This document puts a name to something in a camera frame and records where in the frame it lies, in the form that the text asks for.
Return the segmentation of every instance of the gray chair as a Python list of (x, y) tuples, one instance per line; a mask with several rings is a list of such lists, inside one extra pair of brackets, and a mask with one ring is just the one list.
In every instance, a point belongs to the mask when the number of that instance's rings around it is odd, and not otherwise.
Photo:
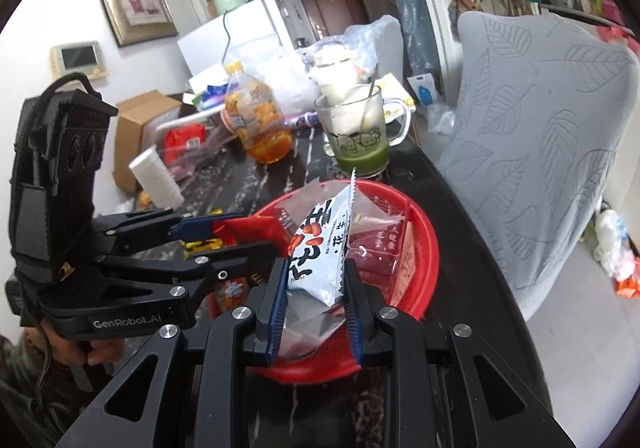
[(458, 113), (436, 165), (529, 319), (602, 193), (638, 60), (555, 15), (468, 12), (458, 29)]

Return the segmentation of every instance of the glass mug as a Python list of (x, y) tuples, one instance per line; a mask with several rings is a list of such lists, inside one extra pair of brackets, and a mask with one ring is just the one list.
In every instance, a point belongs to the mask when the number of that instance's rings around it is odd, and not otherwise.
[[(389, 164), (389, 147), (400, 144), (409, 132), (411, 111), (402, 101), (383, 102), (380, 87), (352, 88), (342, 104), (332, 105), (326, 95), (319, 97), (316, 111), (328, 137), (340, 171), (346, 176), (356, 168), (356, 177), (374, 177)], [(398, 107), (404, 113), (400, 133), (386, 138), (385, 109)]]

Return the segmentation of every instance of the snack wrapper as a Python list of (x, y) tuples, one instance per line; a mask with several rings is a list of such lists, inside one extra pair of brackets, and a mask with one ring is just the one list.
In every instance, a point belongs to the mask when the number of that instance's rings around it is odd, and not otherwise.
[(316, 205), (289, 244), (289, 290), (304, 290), (327, 307), (342, 295), (354, 193), (355, 169), (349, 185)]

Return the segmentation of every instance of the orange juice bottle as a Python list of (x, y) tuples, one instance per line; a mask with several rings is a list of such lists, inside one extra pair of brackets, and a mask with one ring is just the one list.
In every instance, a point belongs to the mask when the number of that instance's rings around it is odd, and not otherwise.
[(225, 110), (246, 152), (258, 163), (282, 159), (292, 148), (291, 131), (268, 85), (247, 74), (241, 62), (225, 67)]

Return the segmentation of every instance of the framed picture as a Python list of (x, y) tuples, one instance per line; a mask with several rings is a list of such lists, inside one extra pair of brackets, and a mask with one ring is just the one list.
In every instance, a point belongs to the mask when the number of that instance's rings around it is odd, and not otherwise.
[(102, 0), (118, 47), (176, 36), (164, 0)]

